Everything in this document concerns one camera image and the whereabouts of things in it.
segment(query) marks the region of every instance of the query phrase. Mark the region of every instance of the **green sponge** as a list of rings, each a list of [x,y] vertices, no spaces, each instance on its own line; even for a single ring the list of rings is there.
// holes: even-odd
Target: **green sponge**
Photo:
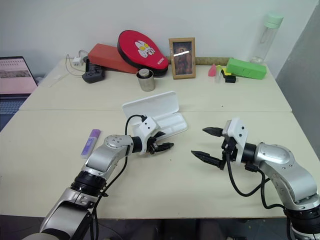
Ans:
[[[251,79],[263,79],[267,74],[266,66],[234,58],[229,59],[226,65],[226,71],[234,75]]]

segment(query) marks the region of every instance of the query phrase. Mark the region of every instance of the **ping pong paddle case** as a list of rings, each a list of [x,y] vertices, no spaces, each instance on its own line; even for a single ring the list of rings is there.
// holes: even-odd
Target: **ping pong paddle case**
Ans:
[[[120,33],[117,49],[123,60],[137,69],[150,69],[155,76],[162,76],[168,70],[168,59],[149,37],[138,31]]]

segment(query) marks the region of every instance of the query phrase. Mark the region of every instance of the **laptop screen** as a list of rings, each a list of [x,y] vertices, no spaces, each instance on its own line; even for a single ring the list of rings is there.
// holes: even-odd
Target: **laptop screen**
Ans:
[[[36,88],[22,56],[0,57],[0,95],[31,94]]]

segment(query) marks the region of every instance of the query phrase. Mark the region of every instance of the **wooden picture frame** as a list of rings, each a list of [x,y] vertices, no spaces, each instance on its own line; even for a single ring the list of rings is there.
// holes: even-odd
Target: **wooden picture frame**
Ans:
[[[196,46],[194,37],[169,38],[173,79],[196,77]]]

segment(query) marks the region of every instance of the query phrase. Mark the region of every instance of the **clear water bottle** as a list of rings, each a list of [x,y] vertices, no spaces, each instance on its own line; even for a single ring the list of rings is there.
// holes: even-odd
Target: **clear water bottle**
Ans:
[[[283,16],[276,13],[269,13],[267,15],[262,34],[250,60],[251,63],[261,64],[264,62],[283,19]]]

